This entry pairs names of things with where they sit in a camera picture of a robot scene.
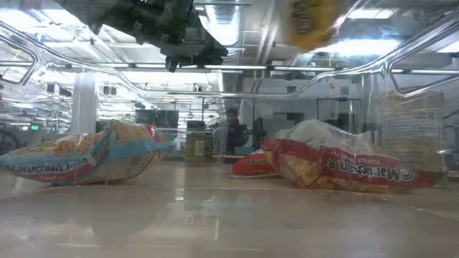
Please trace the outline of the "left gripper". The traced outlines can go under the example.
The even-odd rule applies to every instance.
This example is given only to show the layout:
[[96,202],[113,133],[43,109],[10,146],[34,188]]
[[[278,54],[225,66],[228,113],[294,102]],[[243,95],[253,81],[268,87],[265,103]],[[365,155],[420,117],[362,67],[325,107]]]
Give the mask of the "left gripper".
[[228,50],[206,31],[191,0],[117,1],[107,10],[107,25],[149,43],[170,55],[165,68],[210,65],[222,61]]

